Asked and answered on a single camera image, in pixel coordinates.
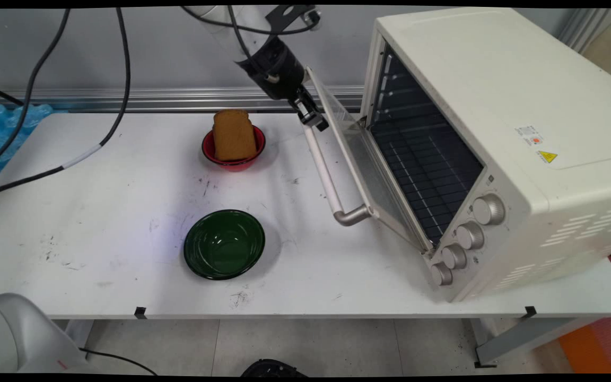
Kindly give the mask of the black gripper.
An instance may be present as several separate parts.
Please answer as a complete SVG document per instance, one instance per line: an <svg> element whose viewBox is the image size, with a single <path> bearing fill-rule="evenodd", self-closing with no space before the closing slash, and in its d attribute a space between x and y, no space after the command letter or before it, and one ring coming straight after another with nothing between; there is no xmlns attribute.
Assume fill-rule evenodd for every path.
<svg viewBox="0 0 611 382"><path fill-rule="evenodd" d="M315 127L320 132L329 128L322 111L303 86L304 67L279 37L269 37L251 58L237 65L270 99L289 101L303 125Z"/></svg>

